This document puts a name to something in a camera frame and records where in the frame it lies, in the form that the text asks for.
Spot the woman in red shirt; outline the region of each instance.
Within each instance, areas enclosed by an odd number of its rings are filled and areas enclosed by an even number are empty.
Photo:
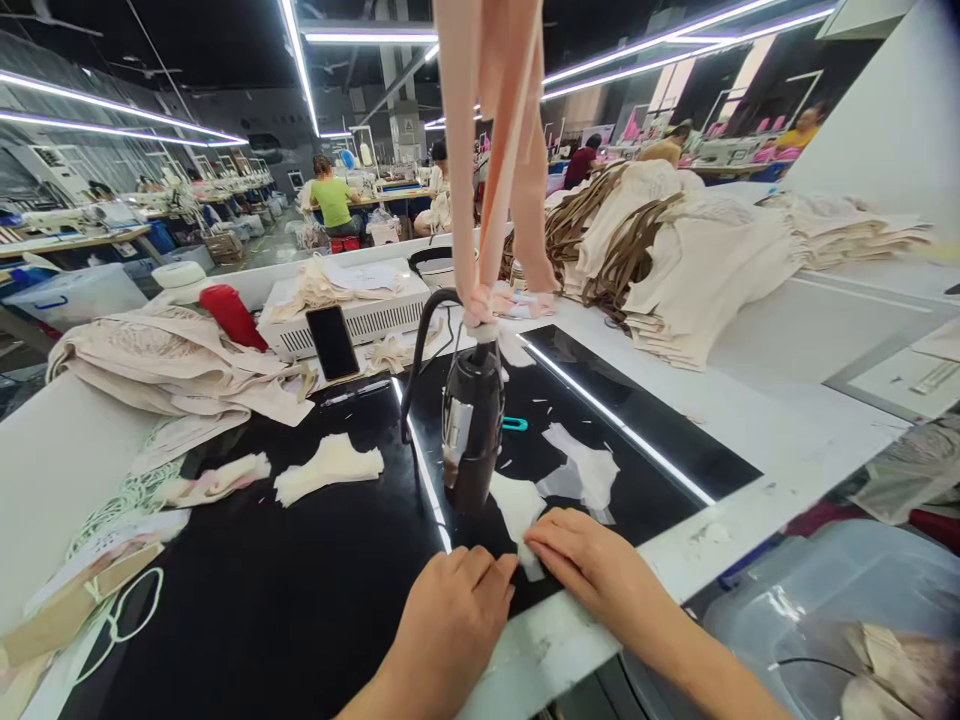
[[[567,174],[563,176],[564,190],[573,190],[590,177],[590,171],[597,166],[597,148],[601,142],[603,138],[600,135],[591,135],[587,144],[573,154],[570,164],[567,165]]]

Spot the red thermos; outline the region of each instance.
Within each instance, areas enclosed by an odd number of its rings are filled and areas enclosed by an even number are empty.
[[[267,351],[267,341],[257,332],[253,317],[240,300],[240,294],[229,285],[214,285],[200,292],[200,305],[223,328],[231,340],[240,345]]]

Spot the black table surface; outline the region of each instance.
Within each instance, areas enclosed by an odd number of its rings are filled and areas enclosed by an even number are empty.
[[[555,368],[543,362],[507,368],[506,415],[526,419],[529,429],[503,433],[497,463],[502,475],[536,482],[563,465],[565,455],[541,435],[556,422],[583,444],[613,453],[620,468],[611,489],[613,529],[634,545],[701,509],[701,499],[597,411],[599,402],[714,499],[759,477],[556,327],[524,337]],[[255,415],[192,451],[185,477],[258,452],[267,453],[273,473],[193,511],[155,561],[164,581],[154,617],[74,689],[61,718],[332,717],[376,672],[407,592],[427,560],[443,549],[444,533],[453,546],[481,544],[494,555],[515,552],[492,497],[473,518],[458,516],[446,501],[440,398],[450,357],[426,366],[411,409],[423,467],[411,446],[400,441],[393,382],[319,406],[382,378],[315,395],[317,407],[296,428]],[[275,502],[273,478],[289,465],[307,462],[322,437],[342,432],[359,452],[380,449],[381,477],[323,488],[287,509]],[[580,507],[566,498],[546,501],[548,507]],[[530,583],[522,570],[514,583],[511,615],[561,589],[549,575]],[[131,593],[122,632],[145,616],[153,584],[143,582]],[[103,632],[91,657],[99,657],[105,646]]]

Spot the hand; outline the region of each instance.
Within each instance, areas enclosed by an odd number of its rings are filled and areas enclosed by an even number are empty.
[[[589,515],[554,508],[524,542],[564,587],[645,660],[687,617],[630,543]]]
[[[467,701],[507,623],[516,555],[438,553],[410,589],[377,676],[340,718],[449,720]]]

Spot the smartphone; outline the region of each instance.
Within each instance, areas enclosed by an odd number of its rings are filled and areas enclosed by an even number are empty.
[[[328,382],[360,372],[347,321],[339,305],[308,310],[307,324],[313,335],[323,376]]]

